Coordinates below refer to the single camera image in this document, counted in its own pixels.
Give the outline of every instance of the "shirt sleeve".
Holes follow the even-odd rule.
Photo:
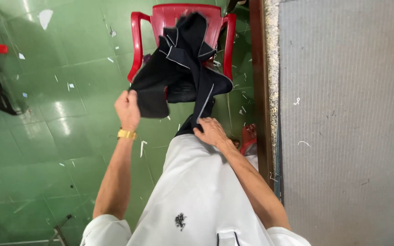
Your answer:
[[[113,215],[100,215],[85,228],[81,246],[123,246],[131,236],[127,221]]]
[[[283,227],[270,227],[267,233],[275,246],[311,246],[305,238]]]

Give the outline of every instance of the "embroidered logo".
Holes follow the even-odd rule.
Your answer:
[[[185,223],[183,223],[183,221],[185,220],[186,216],[183,216],[183,213],[180,213],[180,215],[176,216],[176,227],[180,227],[180,231],[183,230],[183,228],[185,227]]]

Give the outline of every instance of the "white shirt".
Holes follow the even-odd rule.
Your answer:
[[[247,159],[257,168],[256,156]],[[266,230],[226,158],[192,134],[171,141],[133,235],[125,220],[101,215],[88,224],[81,245],[310,246],[285,228]]]

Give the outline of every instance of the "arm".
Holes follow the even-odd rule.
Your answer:
[[[221,124],[212,118],[200,119],[199,123],[204,133],[194,128],[195,135],[203,142],[216,146],[226,157],[264,227],[281,226],[291,230],[282,203],[258,171],[226,137]]]
[[[115,102],[123,130],[135,131],[140,120],[135,91],[124,91]],[[133,140],[121,137],[101,182],[92,219],[100,215],[124,218],[130,198],[130,157]]]

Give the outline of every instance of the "green tiled floor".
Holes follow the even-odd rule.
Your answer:
[[[152,5],[169,2],[183,1],[0,0],[0,43],[9,50],[0,54],[0,77],[24,112],[0,112],[0,243],[46,239],[68,214],[74,217],[63,233],[71,246],[80,242],[117,142],[120,123],[113,103],[129,87],[130,13],[151,14]],[[224,0],[188,2],[225,5]],[[43,9],[54,11],[46,30],[38,18]],[[216,96],[213,117],[240,139],[243,125],[254,121],[254,100],[248,11],[239,7],[235,13],[235,89]],[[111,28],[117,36],[109,34]],[[156,43],[150,24],[143,22],[141,30],[144,53],[151,53]],[[216,60],[222,62],[223,55]],[[169,142],[193,107],[171,104],[171,120],[141,120],[125,215],[132,229],[161,176]],[[142,140],[148,143],[140,157]]]

